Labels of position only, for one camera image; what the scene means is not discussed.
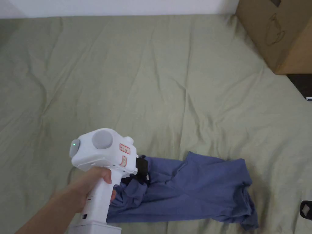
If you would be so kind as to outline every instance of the bed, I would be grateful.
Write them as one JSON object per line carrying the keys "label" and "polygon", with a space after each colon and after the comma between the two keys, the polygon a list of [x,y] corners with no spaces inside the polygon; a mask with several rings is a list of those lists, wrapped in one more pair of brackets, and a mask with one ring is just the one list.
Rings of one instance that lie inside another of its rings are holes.
{"label": "bed", "polygon": [[[0,226],[21,227],[72,168],[73,139],[98,128],[139,154],[243,158],[260,228],[310,233],[312,106],[274,75],[235,16],[0,20]],[[214,220],[120,224],[127,233],[243,233]]]}

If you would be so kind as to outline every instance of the white wall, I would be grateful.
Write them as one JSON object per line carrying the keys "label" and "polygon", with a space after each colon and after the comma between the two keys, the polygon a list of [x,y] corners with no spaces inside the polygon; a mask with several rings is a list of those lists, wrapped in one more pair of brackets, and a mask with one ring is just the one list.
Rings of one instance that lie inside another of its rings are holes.
{"label": "white wall", "polygon": [[0,18],[235,13],[239,0],[0,0]]}

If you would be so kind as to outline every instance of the cardboard box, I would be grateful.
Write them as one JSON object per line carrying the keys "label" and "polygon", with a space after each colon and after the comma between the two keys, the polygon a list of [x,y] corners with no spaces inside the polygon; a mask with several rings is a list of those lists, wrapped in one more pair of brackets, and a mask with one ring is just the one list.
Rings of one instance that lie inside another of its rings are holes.
{"label": "cardboard box", "polygon": [[236,15],[275,74],[312,74],[312,0],[240,0]]}

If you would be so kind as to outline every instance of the hand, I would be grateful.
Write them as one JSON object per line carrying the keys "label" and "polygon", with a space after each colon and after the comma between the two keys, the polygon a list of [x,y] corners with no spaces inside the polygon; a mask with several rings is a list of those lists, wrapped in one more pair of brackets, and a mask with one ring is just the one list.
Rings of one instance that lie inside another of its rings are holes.
{"label": "hand", "polygon": [[[73,191],[77,196],[79,196],[78,200],[80,202],[76,211],[77,213],[81,212],[84,208],[89,192],[91,192],[100,178],[103,178],[106,183],[112,183],[111,174],[111,170],[107,168],[93,167],[76,182],[68,186],[69,191]],[[116,191],[113,190],[110,201],[114,200],[115,197]]]}

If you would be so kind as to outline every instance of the blue cloth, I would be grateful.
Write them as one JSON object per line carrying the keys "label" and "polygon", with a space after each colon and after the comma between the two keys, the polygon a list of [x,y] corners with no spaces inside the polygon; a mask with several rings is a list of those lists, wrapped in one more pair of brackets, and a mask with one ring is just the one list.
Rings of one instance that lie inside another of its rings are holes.
{"label": "blue cloth", "polygon": [[116,189],[107,222],[163,222],[212,218],[258,227],[247,192],[252,184],[245,160],[224,161],[189,152],[185,161],[149,158],[151,184],[132,179]]}

